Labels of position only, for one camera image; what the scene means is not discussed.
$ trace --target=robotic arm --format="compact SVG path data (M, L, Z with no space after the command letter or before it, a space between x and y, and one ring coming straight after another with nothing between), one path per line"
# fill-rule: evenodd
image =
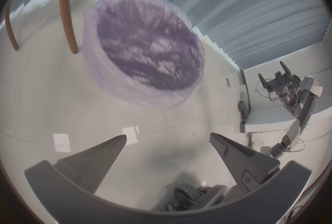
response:
M268 93L276 92L288 112L297 120L292 124L281 143L272 148L262 147L261 152L274 158L279 158L283 152L291 151L298 143L298 139L307 125L318 98L322 95L323 87L310 77L301 80L292 75L287 66L280 62L285 73L277 72L275 79L267 82L259 73L258 77Z

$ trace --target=brown wooden chair leg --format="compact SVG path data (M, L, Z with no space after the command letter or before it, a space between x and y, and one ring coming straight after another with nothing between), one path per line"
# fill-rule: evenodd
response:
M66 38L72 53L78 52L77 42L75 39L73 23L71 20L70 13L70 1L69 0L59 0L60 3L60 14L61 20L63 24L64 33L66 34Z
M6 23L6 30L7 30L7 34L9 37L9 40L14 48L14 50L18 51L19 50L19 45L15 39L13 30L12 30L12 26L10 24L10 18L9 18L9 5L6 9L6 13L5 13L5 23Z

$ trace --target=glossy tile floor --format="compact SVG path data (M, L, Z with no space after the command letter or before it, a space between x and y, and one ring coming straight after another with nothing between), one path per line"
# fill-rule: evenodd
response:
M94 4L71 0L79 47L84 11ZM15 188L44 222L54 220L35 197L24 170L41 160L54 164L121 134L127 135L127 145L96 191L99 197L160 210L179 183L235 185L209 135L220 133L247 145L246 135L239 133L242 87L238 71L211 46L203 42L204 79L183 105L172 110L133 106L102 93L82 54L70 52L58 0L31 5L12 22L18 52L5 28L0 29L0 159ZM305 151L284 155L282 166L294 159L318 172L329 161L325 153L332 152L326 129L326 136L310 138ZM280 136L280 131L254 134L254 146L274 144Z

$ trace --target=floor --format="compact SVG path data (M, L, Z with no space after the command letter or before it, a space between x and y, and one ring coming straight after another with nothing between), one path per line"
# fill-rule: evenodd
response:
M71 0L79 47L83 13L94 4ZM100 90L81 52L69 50L58 0L31 2L12 26L21 46L18 52L0 28L0 159L20 195L45 223L54 219L35 197L24 170L41 160L54 164L121 134L127 135L127 145L97 189L99 197L160 210L177 184L235 185L209 135L220 133L247 145L246 135L239 132L237 109L242 87L238 72L207 43L199 88L183 105L159 110L133 106ZM286 153L282 166L296 160L318 173L329 161L326 153L332 153L326 129L326 136L308 139L305 151ZM275 143L282 132L254 134L254 148Z

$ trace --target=purple trash bag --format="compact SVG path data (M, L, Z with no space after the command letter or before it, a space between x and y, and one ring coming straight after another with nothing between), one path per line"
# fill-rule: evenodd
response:
M202 80L204 47L162 0L100 0L85 12L83 55L103 91L159 108L185 102Z

